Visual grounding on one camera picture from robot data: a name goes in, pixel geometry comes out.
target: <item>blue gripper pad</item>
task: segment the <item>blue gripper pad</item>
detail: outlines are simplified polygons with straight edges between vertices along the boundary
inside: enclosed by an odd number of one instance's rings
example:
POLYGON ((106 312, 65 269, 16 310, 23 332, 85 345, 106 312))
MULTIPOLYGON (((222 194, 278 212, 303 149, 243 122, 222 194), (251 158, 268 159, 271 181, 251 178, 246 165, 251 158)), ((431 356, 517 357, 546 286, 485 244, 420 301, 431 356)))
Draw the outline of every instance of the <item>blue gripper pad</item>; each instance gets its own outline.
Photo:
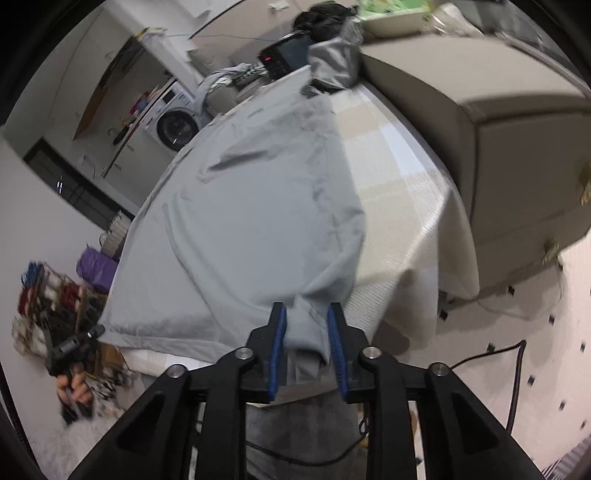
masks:
POLYGON ((267 392, 271 401, 275 400, 277 390, 279 390, 279 362, 283 352, 283 337, 287 329, 287 309, 285 305, 281 306, 277 328, 273 333, 273 346, 271 348, 271 357, 269 359, 269 384, 267 392))
POLYGON ((332 360, 335 365, 337 385, 339 386, 343 400, 346 401, 347 395, 349 394, 349 385, 347 383, 347 360, 343 350, 343 342, 336 324, 335 311, 332 306, 329 307, 326 323, 329 328, 330 353, 332 354, 332 360))

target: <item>white tile floor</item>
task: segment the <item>white tile floor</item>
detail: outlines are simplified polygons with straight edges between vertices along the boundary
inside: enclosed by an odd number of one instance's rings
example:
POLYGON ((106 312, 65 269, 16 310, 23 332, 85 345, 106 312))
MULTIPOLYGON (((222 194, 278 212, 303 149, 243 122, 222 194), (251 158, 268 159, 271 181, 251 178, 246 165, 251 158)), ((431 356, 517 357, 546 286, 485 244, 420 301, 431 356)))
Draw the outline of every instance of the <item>white tile floor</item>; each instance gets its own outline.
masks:
MULTIPOLYGON (((451 310, 446 321, 439 320, 437 336, 426 347, 411 344, 403 352, 403 345, 396 352, 400 361, 420 367, 434 361, 451 365, 485 352, 489 343, 500 349, 526 339, 513 436, 540 469, 591 433, 591 235, 561 257, 562 275, 552 268, 515 284, 514 296, 480 302, 530 319, 491 313, 472 303, 451 310), (530 375, 533 385, 528 385, 530 375)), ((456 370, 503 425, 516 354, 479 359, 456 370)))

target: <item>person's hand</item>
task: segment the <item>person's hand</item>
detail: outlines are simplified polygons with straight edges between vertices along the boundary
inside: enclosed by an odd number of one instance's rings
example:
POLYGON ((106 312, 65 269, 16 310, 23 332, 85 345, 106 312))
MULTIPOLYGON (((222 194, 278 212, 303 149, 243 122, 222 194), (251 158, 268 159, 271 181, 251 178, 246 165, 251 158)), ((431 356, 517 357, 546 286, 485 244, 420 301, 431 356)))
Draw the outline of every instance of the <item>person's hand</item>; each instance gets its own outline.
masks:
POLYGON ((71 395, 74 402, 82 403, 83 405, 91 405, 94 396, 90 391, 90 387, 86 384, 86 372, 84 372, 82 364, 75 364, 72 370, 73 376, 71 385, 66 375, 58 375, 56 377, 57 396, 64 405, 71 407, 70 399, 66 393, 66 388, 70 387, 72 389, 71 395))

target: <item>washing machine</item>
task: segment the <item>washing machine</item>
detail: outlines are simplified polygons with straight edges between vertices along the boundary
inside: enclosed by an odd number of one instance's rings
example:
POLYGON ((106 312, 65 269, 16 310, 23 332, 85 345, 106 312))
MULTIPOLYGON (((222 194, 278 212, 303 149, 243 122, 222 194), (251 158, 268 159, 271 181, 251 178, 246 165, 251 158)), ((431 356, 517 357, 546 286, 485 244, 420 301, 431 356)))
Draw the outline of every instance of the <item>washing machine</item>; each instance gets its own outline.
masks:
POLYGON ((194 98, 176 80, 163 92, 143 116, 140 126, 172 151, 180 151, 199 132, 194 98))

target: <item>gray bed sheet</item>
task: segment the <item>gray bed sheet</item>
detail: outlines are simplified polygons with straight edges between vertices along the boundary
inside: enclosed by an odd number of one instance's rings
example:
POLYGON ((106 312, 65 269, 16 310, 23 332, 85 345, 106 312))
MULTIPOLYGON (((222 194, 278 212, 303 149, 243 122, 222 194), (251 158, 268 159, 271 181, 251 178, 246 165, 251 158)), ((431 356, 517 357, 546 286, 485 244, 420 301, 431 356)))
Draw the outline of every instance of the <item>gray bed sheet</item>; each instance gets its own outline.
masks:
POLYGON ((327 308, 352 288, 365 217, 309 80, 264 88, 179 152, 131 225, 101 341, 215 362, 282 301, 284 345, 328 362, 327 308))

